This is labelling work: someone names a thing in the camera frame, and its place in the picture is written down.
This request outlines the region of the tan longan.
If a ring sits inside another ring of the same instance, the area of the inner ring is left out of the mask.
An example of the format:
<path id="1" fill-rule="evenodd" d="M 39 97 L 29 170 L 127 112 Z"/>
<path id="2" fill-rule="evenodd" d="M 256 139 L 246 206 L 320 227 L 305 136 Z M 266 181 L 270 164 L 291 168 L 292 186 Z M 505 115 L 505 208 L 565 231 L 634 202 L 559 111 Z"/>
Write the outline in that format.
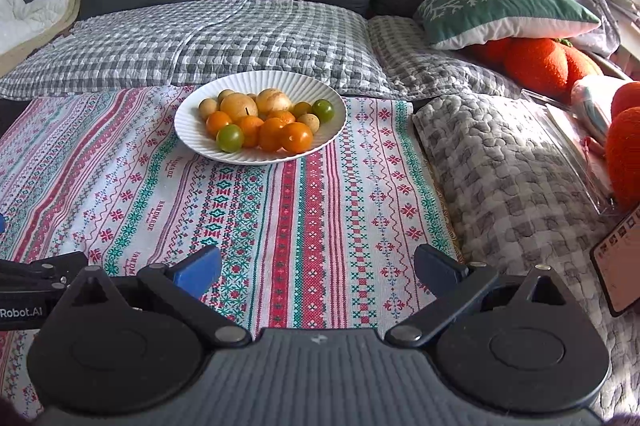
<path id="1" fill-rule="evenodd" d="M 222 91 L 218 94 L 217 101 L 218 101 L 219 103 L 221 103 L 221 102 L 222 102 L 226 97 L 229 97 L 229 96 L 231 96 L 232 94 L 235 94 L 234 90 L 231 90 L 231 89 L 225 89 L 225 90 L 222 90 Z"/>
<path id="2" fill-rule="evenodd" d="M 198 114 L 204 122 L 218 110 L 218 101 L 214 98 L 205 98 L 198 105 Z"/>
<path id="3" fill-rule="evenodd" d="M 320 129 L 320 125 L 321 125 L 320 120 L 318 119 L 318 116 L 312 113 L 305 113 L 299 116 L 296 122 L 306 125 L 310 129 L 312 134 L 316 134 Z"/>

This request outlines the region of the green tomato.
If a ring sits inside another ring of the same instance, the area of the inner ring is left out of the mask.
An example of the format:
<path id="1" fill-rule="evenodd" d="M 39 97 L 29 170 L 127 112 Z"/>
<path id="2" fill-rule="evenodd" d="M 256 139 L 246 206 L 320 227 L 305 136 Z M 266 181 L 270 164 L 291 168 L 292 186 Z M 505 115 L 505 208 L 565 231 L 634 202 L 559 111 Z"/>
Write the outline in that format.
<path id="1" fill-rule="evenodd" d="M 219 149 L 225 153 L 235 153 L 242 149 L 244 134 L 242 129 L 235 124 L 230 124 L 218 130 L 216 142 Z"/>
<path id="2" fill-rule="evenodd" d="M 333 104 L 326 99 L 319 99 L 312 105 L 311 112 L 318 117 L 320 123 L 326 124 L 333 120 L 335 110 Z"/>

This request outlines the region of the grey knit checkered blanket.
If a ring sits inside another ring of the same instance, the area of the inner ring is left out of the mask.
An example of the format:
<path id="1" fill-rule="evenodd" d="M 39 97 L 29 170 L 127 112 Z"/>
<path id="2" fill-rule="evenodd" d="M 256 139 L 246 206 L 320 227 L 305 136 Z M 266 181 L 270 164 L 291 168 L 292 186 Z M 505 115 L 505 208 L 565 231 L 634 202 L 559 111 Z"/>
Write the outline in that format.
<path id="1" fill-rule="evenodd" d="M 534 116 L 521 89 L 463 52 L 427 47 L 412 19 L 376 16 L 371 46 L 390 88 L 420 103 L 414 119 L 463 256 L 507 274 L 559 273 L 611 354 L 593 409 L 639 412 L 639 315 L 616 318 L 590 260 L 614 227 Z"/>

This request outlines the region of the patterned red green tablecloth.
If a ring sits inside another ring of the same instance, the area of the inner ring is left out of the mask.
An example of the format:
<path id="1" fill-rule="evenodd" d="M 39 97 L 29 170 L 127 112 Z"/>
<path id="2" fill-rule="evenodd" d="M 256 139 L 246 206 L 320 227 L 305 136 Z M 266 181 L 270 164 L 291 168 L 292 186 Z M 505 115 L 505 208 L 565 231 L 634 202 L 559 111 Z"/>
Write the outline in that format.
<path id="1" fill-rule="evenodd" d="M 428 305 L 413 254 L 458 244 L 408 102 L 349 98 L 321 151 L 231 166 L 189 150 L 174 117 L 188 93 L 154 87 L 6 102 L 1 255 L 71 252 L 112 276 L 220 249 L 204 302 L 245 326 L 377 328 Z"/>

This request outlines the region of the green tomato in plate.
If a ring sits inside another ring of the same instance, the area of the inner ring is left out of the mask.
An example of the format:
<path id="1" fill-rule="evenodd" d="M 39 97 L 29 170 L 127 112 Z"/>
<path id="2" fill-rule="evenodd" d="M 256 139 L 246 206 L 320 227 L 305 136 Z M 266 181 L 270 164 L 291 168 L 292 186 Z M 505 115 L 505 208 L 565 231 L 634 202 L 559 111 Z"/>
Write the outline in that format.
<path id="1" fill-rule="evenodd" d="M 244 134 L 242 129 L 235 124 L 230 124 L 218 130 L 216 142 L 219 149 L 225 153 L 235 153 L 242 149 Z"/>

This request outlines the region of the orange tomato plate front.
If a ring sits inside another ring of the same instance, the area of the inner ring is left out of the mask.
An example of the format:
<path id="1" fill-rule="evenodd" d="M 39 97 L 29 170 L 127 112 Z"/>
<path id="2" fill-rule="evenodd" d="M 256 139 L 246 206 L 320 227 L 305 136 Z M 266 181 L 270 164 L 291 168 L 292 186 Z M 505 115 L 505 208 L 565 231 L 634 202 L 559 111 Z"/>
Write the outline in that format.
<path id="1" fill-rule="evenodd" d="M 258 131 L 258 146 L 266 153 L 277 152 L 281 149 L 281 132 L 288 123 L 277 117 L 265 120 Z"/>

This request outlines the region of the orange mandarin centre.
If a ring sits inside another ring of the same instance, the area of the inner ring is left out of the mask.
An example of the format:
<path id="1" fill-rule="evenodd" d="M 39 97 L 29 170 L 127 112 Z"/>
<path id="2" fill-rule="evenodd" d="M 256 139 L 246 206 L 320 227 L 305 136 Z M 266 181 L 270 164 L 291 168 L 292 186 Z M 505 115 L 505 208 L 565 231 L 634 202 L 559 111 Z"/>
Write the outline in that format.
<path id="1" fill-rule="evenodd" d="M 260 128 L 264 124 L 264 121 L 254 115 L 245 115 L 238 119 L 236 124 L 240 127 L 243 135 L 244 149 L 254 149 L 258 146 Z"/>

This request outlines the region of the smartphone with screen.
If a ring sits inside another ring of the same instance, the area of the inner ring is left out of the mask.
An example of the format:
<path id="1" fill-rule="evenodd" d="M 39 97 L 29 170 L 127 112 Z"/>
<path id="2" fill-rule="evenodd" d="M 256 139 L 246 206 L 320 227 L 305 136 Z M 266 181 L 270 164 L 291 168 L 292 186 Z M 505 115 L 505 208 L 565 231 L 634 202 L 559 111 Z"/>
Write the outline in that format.
<path id="1" fill-rule="evenodd" d="M 612 316 L 621 316 L 639 302 L 639 218 L 636 206 L 590 252 Z"/>

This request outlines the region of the large yellow pear right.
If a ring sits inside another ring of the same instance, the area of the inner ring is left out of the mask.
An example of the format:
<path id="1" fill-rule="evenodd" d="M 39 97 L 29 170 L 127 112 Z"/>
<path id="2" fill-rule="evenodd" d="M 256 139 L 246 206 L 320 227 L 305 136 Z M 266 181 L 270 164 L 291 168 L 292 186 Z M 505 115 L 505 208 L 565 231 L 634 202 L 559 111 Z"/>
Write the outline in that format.
<path id="1" fill-rule="evenodd" d="M 288 111 L 292 105 L 291 99 L 281 90 L 269 88 L 262 90 L 256 97 L 258 112 L 269 114 L 277 111 Z"/>

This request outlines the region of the tan longan in plate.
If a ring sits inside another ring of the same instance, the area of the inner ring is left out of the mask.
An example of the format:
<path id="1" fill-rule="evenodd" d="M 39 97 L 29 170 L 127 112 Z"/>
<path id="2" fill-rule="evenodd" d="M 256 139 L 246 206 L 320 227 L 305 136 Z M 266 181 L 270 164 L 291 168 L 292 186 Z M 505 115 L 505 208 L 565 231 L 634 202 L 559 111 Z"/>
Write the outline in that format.
<path id="1" fill-rule="evenodd" d="M 320 129 L 320 125 L 321 125 L 320 120 L 318 119 L 318 116 L 312 113 L 305 113 L 299 116 L 296 122 L 306 125 L 310 129 L 312 134 L 316 134 Z"/>

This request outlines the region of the beige white blanket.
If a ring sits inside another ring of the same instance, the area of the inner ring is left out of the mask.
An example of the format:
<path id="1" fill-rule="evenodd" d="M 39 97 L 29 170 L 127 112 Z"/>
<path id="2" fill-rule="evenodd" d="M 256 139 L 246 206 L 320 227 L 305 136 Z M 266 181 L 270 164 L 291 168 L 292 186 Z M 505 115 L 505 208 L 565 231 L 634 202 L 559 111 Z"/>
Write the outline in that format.
<path id="1" fill-rule="evenodd" d="M 81 0 L 1 0 L 1 76 L 70 28 L 78 17 L 80 3 Z"/>

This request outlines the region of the small yellow-green tomato back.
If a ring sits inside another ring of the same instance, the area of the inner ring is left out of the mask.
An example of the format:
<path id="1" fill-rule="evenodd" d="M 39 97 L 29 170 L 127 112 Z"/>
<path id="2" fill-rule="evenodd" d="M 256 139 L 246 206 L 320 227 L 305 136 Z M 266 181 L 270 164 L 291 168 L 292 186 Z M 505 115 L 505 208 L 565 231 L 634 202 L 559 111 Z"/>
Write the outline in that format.
<path id="1" fill-rule="evenodd" d="M 311 110 L 312 110 L 312 105 L 308 102 L 302 101 L 302 102 L 297 102 L 296 105 L 294 105 L 291 108 L 291 113 L 294 115 L 295 118 L 299 118 L 300 116 L 310 113 Z"/>

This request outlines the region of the grey checkered quilt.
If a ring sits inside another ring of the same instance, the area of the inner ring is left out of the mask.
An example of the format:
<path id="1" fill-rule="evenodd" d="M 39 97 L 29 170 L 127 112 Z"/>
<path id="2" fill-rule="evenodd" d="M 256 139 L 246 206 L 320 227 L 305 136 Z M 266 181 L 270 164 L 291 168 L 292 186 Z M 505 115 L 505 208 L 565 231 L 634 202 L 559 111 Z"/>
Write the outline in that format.
<path id="1" fill-rule="evenodd" d="M 397 94 L 355 12 L 300 0 L 198 0 L 80 21 L 3 76 L 1 95 L 203 85 L 251 71 L 302 74 L 341 94 Z"/>

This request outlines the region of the striped folded cloth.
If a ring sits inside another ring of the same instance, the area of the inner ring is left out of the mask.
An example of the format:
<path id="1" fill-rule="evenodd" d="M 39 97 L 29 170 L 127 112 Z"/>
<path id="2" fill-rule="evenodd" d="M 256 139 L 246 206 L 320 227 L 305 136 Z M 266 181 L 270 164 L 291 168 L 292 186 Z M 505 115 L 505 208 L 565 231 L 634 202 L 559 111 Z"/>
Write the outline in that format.
<path id="1" fill-rule="evenodd" d="M 623 79 L 592 74 L 574 82 L 570 90 L 572 111 L 600 144 L 605 144 L 612 123 L 613 98 L 626 83 Z"/>

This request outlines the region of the green snowflake pillow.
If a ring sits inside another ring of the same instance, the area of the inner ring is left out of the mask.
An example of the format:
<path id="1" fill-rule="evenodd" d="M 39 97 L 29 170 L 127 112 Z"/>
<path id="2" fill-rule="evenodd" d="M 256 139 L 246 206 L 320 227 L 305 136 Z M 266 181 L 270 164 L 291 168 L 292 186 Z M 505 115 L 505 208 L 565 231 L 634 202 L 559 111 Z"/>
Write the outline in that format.
<path id="1" fill-rule="evenodd" d="M 600 26 L 574 0 L 424 0 L 414 20 L 427 45 L 460 50 L 504 38 L 571 38 Z"/>

